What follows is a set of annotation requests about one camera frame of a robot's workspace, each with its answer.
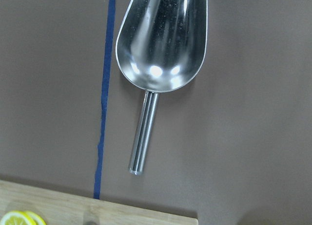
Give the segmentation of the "metal ice scoop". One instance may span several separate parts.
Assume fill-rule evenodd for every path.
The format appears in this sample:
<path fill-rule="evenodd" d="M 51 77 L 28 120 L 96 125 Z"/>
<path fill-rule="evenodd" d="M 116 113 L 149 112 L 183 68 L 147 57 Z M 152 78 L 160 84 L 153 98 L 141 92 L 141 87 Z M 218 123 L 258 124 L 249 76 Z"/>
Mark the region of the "metal ice scoop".
<path fill-rule="evenodd" d="M 141 175 L 161 93 L 182 88 L 206 54 L 208 0 L 131 0 L 116 42 L 121 73 L 144 90 L 129 172 Z"/>

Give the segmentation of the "wooden cutting board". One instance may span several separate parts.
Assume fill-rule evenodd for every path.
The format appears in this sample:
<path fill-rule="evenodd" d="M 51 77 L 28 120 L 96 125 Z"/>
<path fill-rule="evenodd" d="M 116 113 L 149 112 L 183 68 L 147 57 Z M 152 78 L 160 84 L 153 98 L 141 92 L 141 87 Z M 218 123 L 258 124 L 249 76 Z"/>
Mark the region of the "wooden cutting board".
<path fill-rule="evenodd" d="M 48 225 L 196 225 L 198 220 L 92 198 L 0 182 L 0 214 L 29 210 Z"/>

